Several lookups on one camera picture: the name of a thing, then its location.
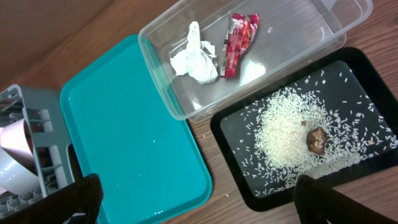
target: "plastic bin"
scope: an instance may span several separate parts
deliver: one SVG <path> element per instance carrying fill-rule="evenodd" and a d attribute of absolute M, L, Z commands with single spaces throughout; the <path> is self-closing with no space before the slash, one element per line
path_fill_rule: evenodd
<path fill-rule="evenodd" d="M 139 33 L 147 67 L 175 119 L 202 121 L 240 98 L 338 48 L 345 33 L 371 13 L 371 0 L 184 0 Z M 185 48 L 188 26 L 198 21 L 201 40 L 216 46 L 220 63 L 232 13 L 259 14 L 254 42 L 234 79 L 201 85 L 176 77 L 170 56 Z"/>

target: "snack wrapper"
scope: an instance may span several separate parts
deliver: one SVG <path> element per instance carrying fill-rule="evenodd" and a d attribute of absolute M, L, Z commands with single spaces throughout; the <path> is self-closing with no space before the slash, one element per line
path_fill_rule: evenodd
<path fill-rule="evenodd" d="M 235 77 L 235 69 L 238 64 L 239 57 L 250 46 L 258 26 L 258 14 L 250 16 L 233 14 L 231 16 L 224 41 L 223 51 L 225 52 L 225 58 L 223 68 L 221 70 L 221 77 Z"/>

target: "tray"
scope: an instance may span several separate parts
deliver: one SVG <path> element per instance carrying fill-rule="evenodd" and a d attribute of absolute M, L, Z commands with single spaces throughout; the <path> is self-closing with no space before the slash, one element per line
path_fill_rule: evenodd
<path fill-rule="evenodd" d="M 60 103 L 98 223 L 158 223 L 205 203 L 210 174 L 186 121 L 168 113 L 132 35 L 72 78 Z"/>
<path fill-rule="evenodd" d="M 220 111 L 211 120 L 217 143 L 245 202 L 253 210 L 264 211 L 292 201 L 294 183 L 286 184 L 280 180 L 281 170 L 272 175 L 256 170 L 260 166 L 257 164 L 264 163 L 266 157 L 265 154 L 257 156 L 255 147 L 255 129 L 261 127 L 257 123 L 258 116 L 261 110 L 266 110 L 269 95 L 280 88 L 282 91 L 294 88 L 298 94 L 313 91 L 312 94 L 324 100 L 326 114 L 339 110 L 339 116 L 347 118 L 345 122 L 358 129 L 359 138 L 366 128 L 368 136 L 364 136 L 364 140 L 372 138 L 376 142 L 368 146 L 367 151 L 359 152 L 358 164 L 321 177 L 324 183 L 334 187 L 398 164 L 398 152 L 392 150 L 397 146 L 396 137 L 391 137 L 398 131 L 394 116 L 398 112 L 398 103 L 362 52 L 353 48 L 341 49 Z M 372 133 L 382 137 L 384 142 L 377 142 Z M 392 142 L 385 140 L 386 136 L 390 136 Z"/>

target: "brown rock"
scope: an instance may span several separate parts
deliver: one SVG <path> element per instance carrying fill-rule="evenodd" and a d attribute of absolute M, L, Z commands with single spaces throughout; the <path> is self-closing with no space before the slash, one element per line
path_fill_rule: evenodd
<path fill-rule="evenodd" d="M 321 127 L 307 134 L 308 150 L 318 155 L 324 155 L 327 141 L 328 135 Z"/>

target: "tray rim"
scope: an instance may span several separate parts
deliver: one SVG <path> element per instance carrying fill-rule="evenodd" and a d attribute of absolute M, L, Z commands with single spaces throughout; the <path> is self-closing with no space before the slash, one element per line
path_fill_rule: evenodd
<path fill-rule="evenodd" d="M 75 148 L 75 153 L 76 153 L 76 157 L 78 159 L 79 165 L 80 165 L 80 170 L 83 174 L 83 176 L 88 175 L 90 173 L 92 173 L 91 171 L 91 167 L 90 164 L 87 160 L 86 157 L 86 152 L 84 150 L 83 144 L 80 140 L 80 135 L 78 134 L 78 128 L 75 124 L 75 120 L 73 118 L 73 114 L 72 114 L 72 110 L 70 108 L 69 105 L 69 96 L 70 96 L 70 92 L 73 89 L 73 87 L 80 83 L 83 82 L 85 80 L 86 77 L 90 76 L 92 72 L 94 72 L 95 70 L 97 70 L 98 68 L 100 68 L 104 63 L 108 62 L 109 60 L 111 60 L 113 58 L 114 55 L 120 54 L 127 46 L 133 45 L 133 44 L 137 44 L 138 45 L 138 39 L 137 39 L 137 35 L 130 35 L 128 37 L 126 37 L 125 39 L 123 39 L 122 41 L 120 41 L 120 43 L 118 43 L 117 45 L 115 45 L 113 48 L 111 48 L 110 50 L 108 50 L 106 53 L 104 53 L 102 56 L 100 56 L 99 58 L 97 58 L 93 63 L 91 63 L 90 65 L 88 65 L 86 68 L 84 68 L 82 71 L 80 71 L 77 75 L 75 75 L 73 78 L 71 78 L 69 81 L 66 82 L 66 84 L 64 84 L 61 93 L 60 93 L 60 107 L 63 113 L 63 117 L 65 119 L 65 123 L 67 125 L 68 128 L 68 132 L 70 135 L 70 138 L 72 140 L 72 144 L 73 147 Z M 177 121 L 179 122 L 182 126 L 184 131 L 187 134 L 187 138 L 190 141 L 190 144 L 192 145 L 192 148 L 194 150 L 194 153 L 196 155 L 196 158 L 198 159 L 198 165 L 202 168 L 203 170 L 203 175 L 205 176 L 206 179 L 206 189 L 205 191 L 198 197 L 198 198 L 202 198 L 203 200 L 200 200 L 198 203 L 192 205 L 192 206 L 187 206 L 185 208 L 180 209 L 178 212 L 175 212 L 169 216 L 166 216 L 164 218 L 161 219 L 154 219 L 157 216 L 151 217 L 147 220 L 143 220 L 140 221 L 140 223 L 152 223 L 152 222 L 164 222 L 166 220 L 169 220 L 173 217 L 176 217 L 178 215 L 181 215 L 187 211 L 193 210 L 197 207 L 202 206 L 204 203 L 206 203 L 208 201 L 208 199 L 210 198 L 212 192 L 213 192 L 213 181 L 211 178 L 211 174 L 210 171 L 206 165 L 206 161 L 201 153 L 201 151 L 199 150 L 197 141 L 195 140 L 195 138 L 193 137 L 193 133 L 192 130 L 190 129 L 190 126 L 188 125 L 187 121 Z M 185 203 L 188 202 L 192 202 L 198 198 L 193 198 Z M 97 221 L 98 223 L 109 223 L 108 218 L 106 216 L 106 212 L 104 210 L 104 206 L 103 206 L 103 202 L 101 203 L 101 207 L 99 209 L 99 214 L 97 217 Z"/>
<path fill-rule="evenodd" d="M 255 197 L 244 176 L 241 172 L 239 164 L 233 156 L 232 149 L 229 147 L 226 138 L 221 130 L 221 120 L 240 110 L 242 107 L 250 105 L 251 103 L 259 100 L 270 93 L 291 84 L 308 74 L 316 72 L 317 70 L 337 61 L 346 63 L 352 69 L 354 76 L 359 81 L 360 85 L 364 88 L 368 97 L 372 100 L 375 107 L 379 110 L 380 114 L 384 117 L 384 121 L 389 125 L 393 134 L 398 133 L 398 119 L 394 115 L 398 114 L 398 102 L 394 95 L 388 89 L 384 80 L 373 67 L 367 56 L 359 49 L 354 47 L 345 47 L 337 50 L 336 52 L 327 55 L 326 57 L 317 60 L 316 62 L 307 65 L 300 70 L 287 75 L 281 80 L 270 84 L 269 86 L 256 91 L 243 100 L 235 103 L 234 105 L 223 109 L 212 117 L 210 121 L 210 128 L 219 145 L 225 161 L 234 177 L 235 183 L 242 195 L 246 205 L 254 211 L 263 212 L 281 205 L 293 202 L 294 188 L 286 189 L 263 198 Z M 377 157 L 366 159 L 359 164 L 351 167 L 346 167 L 333 174 L 319 178 L 325 184 L 335 187 L 340 184 L 356 180 L 367 175 L 388 169 L 398 165 L 398 150 L 391 150 L 380 154 Z M 364 166 L 368 170 L 363 171 L 360 168 Z"/>

